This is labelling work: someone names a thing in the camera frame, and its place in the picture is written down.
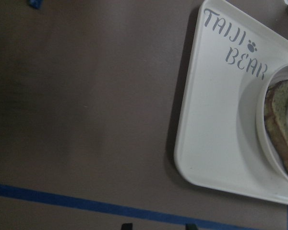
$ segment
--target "black object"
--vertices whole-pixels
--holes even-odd
[[[198,230],[195,224],[186,224],[186,230]]]
[[[132,223],[122,224],[120,230],[132,230]]]

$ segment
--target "bread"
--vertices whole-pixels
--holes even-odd
[[[273,146],[288,173],[288,80],[267,90],[264,102],[264,124]]]

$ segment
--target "plastic tray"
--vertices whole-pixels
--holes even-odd
[[[198,15],[175,164],[190,183],[288,204],[288,180],[265,157],[255,115],[263,85],[288,64],[288,40],[224,0]]]

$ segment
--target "white bowl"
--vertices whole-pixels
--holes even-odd
[[[280,175],[288,180],[288,174],[283,166],[282,160],[271,143],[264,126],[264,100],[267,89],[270,85],[283,80],[288,80],[288,64],[275,71],[261,89],[256,108],[256,128],[259,142],[268,161]]]

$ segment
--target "toast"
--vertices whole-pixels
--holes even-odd
[[[264,124],[270,140],[288,173],[288,80],[267,90],[264,102]]]

